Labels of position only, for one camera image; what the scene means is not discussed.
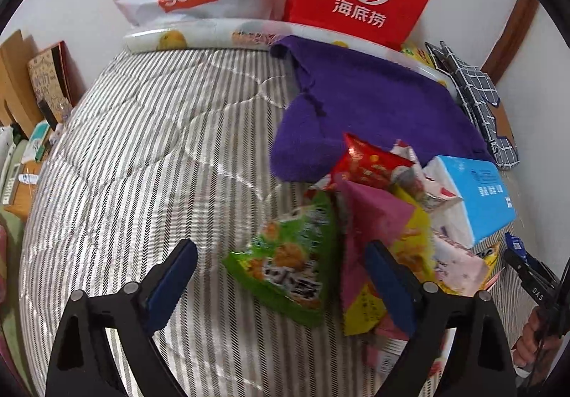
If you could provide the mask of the right hand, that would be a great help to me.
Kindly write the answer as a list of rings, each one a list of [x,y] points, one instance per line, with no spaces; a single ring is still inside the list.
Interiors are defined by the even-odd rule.
[[[539,306],[532,309],[528,322],[523,327],[522,335],[513,346],[513,363],[520,368],[534,363],[538,357],[539,342],[535,338],[535,333],[542,328],[541,314],[542,309]]]

